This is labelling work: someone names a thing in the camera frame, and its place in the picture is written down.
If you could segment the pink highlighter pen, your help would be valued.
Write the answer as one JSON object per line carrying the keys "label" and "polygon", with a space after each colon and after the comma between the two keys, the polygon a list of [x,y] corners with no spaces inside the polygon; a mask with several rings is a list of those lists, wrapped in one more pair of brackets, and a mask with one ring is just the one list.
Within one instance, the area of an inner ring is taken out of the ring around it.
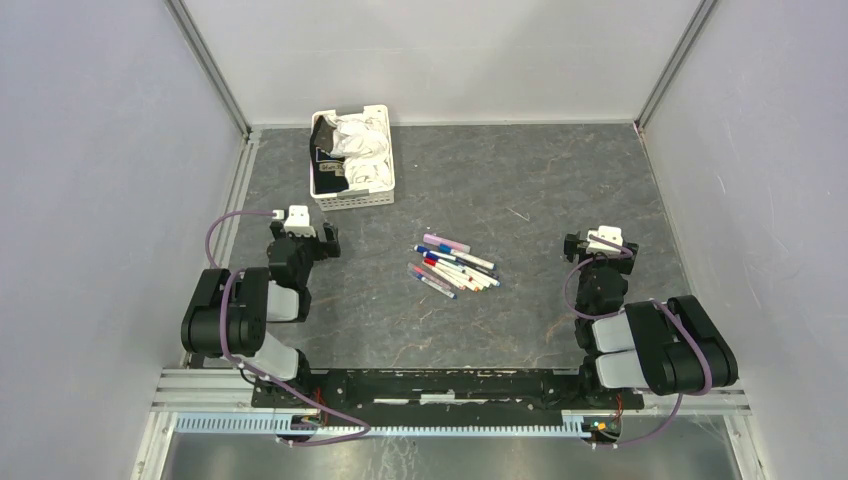
{"label": "pink highlighter pen", "polygon": [[449,247],[452,250],[458,250],[463,253],[470,253],[471,247],[467,244],[443,238],[434,234],[424,234],[423,242],[429,245],[440,247],[442,245]]}

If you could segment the black cloth with label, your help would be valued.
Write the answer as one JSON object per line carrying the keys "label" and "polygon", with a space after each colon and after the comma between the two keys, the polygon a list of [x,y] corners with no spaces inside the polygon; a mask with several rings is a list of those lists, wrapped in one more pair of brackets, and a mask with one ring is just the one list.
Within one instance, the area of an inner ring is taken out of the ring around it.
{"label": "black cloth with label", "polygon": [[319,116],[313,122],[309,151],[312,185],[316,195],[340,193],[349,188],[344,170],[346,158],[330,155],[334,148],[334,132],[335,127],[330,125],[324,116]]}

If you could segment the white plastic basket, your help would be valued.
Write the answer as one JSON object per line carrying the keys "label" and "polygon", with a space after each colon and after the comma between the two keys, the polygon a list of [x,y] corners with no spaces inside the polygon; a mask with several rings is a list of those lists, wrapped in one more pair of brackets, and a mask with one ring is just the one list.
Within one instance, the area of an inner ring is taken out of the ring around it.
{"label": "white plastic basket", "polygon": [[309,190],[324,211],[390,205],[396,174],[389,109],[366,105],[312,115]]}

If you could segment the blue cap white marker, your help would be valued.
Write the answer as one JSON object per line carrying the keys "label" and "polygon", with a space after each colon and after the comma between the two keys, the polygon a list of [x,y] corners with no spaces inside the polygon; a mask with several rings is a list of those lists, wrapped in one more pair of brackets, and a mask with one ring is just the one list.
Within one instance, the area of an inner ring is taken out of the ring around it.
{"label": "blue cap white marker", "polygon": [[441,252],[445,253],[445,254],[453,255],[457,259],[461,259],[461,260],[463,260],[467,263],[476,265],[476,266],[481,267],[483,269],[487,269],[487,270],[495,270],[496,269],[496,265],[494,263],[487,261],[487,260],[484,260],[484,259],[481,259],[481,258],[478,258],[474,255],[471,255],[470,253],[451,248],[448,245],[440,244],[439,250]]}

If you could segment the red cap white marker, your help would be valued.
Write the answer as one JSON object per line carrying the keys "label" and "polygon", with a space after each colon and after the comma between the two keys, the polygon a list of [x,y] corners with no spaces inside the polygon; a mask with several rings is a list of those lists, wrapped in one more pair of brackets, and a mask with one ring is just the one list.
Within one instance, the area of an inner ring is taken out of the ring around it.
{"label": "red cap white marker", "polygon": [[449,283],[456,286],[460,290],[465,290],[467,288],[467,285],[462,278],[460,278],[459,276],[457,276],[453,273],[450,273],[448,269],[443,268],[436,261],[429,259],[429,258],[424,258],[423,264],[425,266],[427,266],[429,269],[431,269],[435,274],[444,278],[445,280],[447,280]]}

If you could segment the grey blue pen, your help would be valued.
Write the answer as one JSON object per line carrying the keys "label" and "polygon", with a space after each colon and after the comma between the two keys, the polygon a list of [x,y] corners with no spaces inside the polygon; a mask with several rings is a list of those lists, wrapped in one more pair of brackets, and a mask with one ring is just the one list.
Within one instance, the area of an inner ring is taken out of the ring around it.
{"label": "grey blue pen", "polygon": [[438,291],[440,294],[450,299],[457,298],[457,295],[451,290],[451,286],[449,284],[439,280],[434,275],[427,273],[423,268],[412,263],[408,263],[407,270],[412,277]]}

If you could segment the green cap white marker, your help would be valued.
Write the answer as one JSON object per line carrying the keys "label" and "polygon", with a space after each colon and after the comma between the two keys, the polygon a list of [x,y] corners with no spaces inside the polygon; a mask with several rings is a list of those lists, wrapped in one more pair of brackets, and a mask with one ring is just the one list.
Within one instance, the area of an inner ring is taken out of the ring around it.
{"label": "green cap white marker", "polygon": [[493,285],[495,287],[499,287],[501,285],[501,282],[497,278],[497,276],[492,274],[491,272],[486,271],[485,269],[478,268],[476,265],[473,264],[468,264],[462,259],[452,260],[452,263],[459,266],[469,276],[474,276],[475,278],[483,279],[490,285]]}

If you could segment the white crumpled cloth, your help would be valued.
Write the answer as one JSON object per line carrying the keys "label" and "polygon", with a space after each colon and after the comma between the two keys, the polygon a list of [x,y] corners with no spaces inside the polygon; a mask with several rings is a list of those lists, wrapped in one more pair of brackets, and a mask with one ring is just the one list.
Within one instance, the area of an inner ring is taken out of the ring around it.
{"label": "white crumpled cloth", "polygon": [[333,157],[345,157],[344,170],[349,190],[387,189],[393,174],[389,165],[391,142],[386,114],[363,111],[326,115],[335,127]]}

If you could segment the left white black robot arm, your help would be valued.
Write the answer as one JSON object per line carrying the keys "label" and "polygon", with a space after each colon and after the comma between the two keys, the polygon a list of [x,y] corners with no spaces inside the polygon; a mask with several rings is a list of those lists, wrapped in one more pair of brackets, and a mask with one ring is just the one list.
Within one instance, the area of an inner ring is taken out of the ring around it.
{"label": "left white black robot arm", "polygon": [[341,255],[336,226],[325,222],[319,232],[270,224],[273,241],[266,249],[268,264],[242,273],[205,269],[181,324],[183,348],[205,358],[222,358],[220,338],[243,369],[260,377],[276,377],[275,392],[290,407],[306,405],[314,381],[305,374],[308,362],[294,347],[268,331],[271,323],[302,323],[310,312],[307,283],[314,264]]}

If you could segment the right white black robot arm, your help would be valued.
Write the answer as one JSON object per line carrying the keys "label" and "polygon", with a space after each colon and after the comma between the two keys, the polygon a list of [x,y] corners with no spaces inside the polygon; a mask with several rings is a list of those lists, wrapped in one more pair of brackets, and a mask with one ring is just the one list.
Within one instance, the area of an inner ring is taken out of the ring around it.
{"label": "right white black robot arm", "polygon": [[638,251],[617,227],[564,239],[563,254],[575,264],[566,279],[577,283],[565,305],[587,354],[579,368],[580,400],[602,408],[623,389],[704,395],[734,385],[737,359],[695,296],[626,302]]}

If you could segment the black mounting base plate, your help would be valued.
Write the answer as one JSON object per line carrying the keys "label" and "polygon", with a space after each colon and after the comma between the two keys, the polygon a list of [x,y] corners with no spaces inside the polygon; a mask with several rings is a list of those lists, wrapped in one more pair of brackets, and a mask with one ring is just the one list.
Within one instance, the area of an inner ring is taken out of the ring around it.
{"label": "black mounting base plate", "polygon": [[379,427],[547,427],[565,410],[595,415],[644,407],[632,391],[591,389],[571,370],[313,369],[291,381],[299,393]]}

